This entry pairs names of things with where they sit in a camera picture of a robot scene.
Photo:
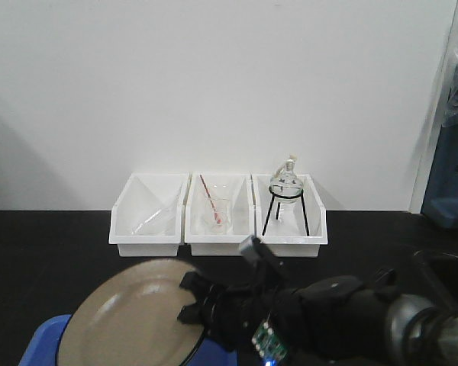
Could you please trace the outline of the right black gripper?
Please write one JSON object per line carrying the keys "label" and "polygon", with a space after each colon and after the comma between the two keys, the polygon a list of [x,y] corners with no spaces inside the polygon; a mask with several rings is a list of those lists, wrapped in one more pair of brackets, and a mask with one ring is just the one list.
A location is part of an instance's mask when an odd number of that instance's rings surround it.
{"label": "right black gripper", "polygon": [[290,291],[282,284],[213,286],[196,271],[184,274],[179,287],[194,296],[206,296],[204,306],[182,306],[177,320],[204,324],[205,335],[225,349],[253,349],[257,330],[267,323],[283,344],[290,344]]}

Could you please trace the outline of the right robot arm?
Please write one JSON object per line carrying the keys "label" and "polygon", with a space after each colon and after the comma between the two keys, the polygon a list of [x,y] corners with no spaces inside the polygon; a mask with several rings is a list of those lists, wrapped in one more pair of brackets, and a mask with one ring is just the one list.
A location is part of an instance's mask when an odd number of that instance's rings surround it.
{"label": "right robot arm", "polygon": [[458,313],[391,285],[344,275],[290,288],[282,274],[259,271],[249,284],[225,286],[190,271],[180,287],[195,298],[180,310],[181,323],[202,325],[227,350],[247,347],[270,364],[303,351],[333,361],[458,365]]}

